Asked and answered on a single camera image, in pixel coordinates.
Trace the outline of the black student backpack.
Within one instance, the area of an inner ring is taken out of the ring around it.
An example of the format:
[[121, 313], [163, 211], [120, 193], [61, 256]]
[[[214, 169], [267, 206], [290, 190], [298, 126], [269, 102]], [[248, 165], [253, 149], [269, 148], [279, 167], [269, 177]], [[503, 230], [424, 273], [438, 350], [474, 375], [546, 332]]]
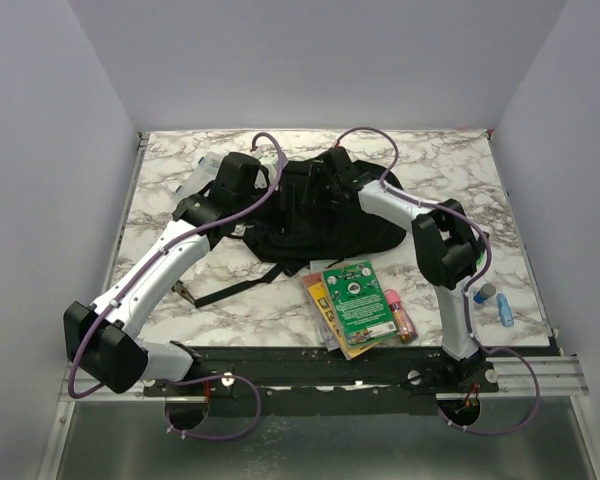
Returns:
[[[357, 203], [336, 209], [309, 207], [310, 160], [287, 163], [277, 192], [245, 219], [248, 227], [239, 239], [257, 259], [270, 263], [272, 268], [260, 278], [197, 298], [196, 308], [225, 300], [258, 284], [269, 284], [281, 274], [292, 277], [313, 260], [335, 263], [384, 253], [405, 239], [404, 229], [363, 212]], [[355, 186], [363, 181], [377, 180], [384, 172], [383, 167], [374, 163], [352, 162], [359, 172]]]

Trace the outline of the grey bottle blue cap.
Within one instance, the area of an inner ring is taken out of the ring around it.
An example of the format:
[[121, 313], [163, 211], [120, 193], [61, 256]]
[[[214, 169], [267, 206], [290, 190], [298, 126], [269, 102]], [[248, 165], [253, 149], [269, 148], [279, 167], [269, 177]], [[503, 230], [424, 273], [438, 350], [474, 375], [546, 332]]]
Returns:
[[476, 304], [484, 304], [496, 294], [496, 287], [491, 283], [485, 283], [474, 293], [473, 300]]

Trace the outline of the light blue small bottle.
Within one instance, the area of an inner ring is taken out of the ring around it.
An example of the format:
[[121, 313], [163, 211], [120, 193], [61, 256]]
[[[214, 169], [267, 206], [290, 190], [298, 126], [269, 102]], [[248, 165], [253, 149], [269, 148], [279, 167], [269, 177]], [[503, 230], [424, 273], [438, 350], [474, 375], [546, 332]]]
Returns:
[[514, 325], [514, 316], [508, 301], [507, 296], [500, 292], [496, 295], [496, 303], [501, 324], [510, 328]]

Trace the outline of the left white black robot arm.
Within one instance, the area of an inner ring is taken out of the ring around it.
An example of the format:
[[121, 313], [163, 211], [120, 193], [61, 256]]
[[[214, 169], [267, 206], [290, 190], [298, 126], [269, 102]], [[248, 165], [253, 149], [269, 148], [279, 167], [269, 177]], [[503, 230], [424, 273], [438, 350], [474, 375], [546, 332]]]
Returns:
[[75, 380], [83, 370], [106, 387], [124, 393], [142, 380], [164, 380], [181, 395], [202, 380], [195, 356], [173, 342], [152, 343], [139, 335], [148, 317], [182, 275], [202, 260], [235, 226], [261, 210], [281, 180], [285, 156], [265, 167], [252, 155], [227, 154], [215, 178], [181, 199], [157, 241], [119, 281], [89, 305], [72, 303], [63, 315], [71, 363], [68, 393], [86, 397]]

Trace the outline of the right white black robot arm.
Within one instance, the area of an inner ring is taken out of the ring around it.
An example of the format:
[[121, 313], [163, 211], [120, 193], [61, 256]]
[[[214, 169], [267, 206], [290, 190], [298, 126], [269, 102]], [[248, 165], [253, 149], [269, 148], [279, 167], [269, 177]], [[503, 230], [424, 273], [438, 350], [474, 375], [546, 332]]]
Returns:
[[475, 335], [468, 289], [491, 256], [487, 235], [455, 199], [435, 202], [405, 192], [376, 164], [351, 159], [336, 146], [311, 162], [304, 203], [323, 217], [322, 234], [338, 240], [336, 257], [385, 250], [384, 237], [403, 231], [413, 240], [417, 268], [433, 286], [442, 325], [440, 379], [460, 392], [485, 361]]

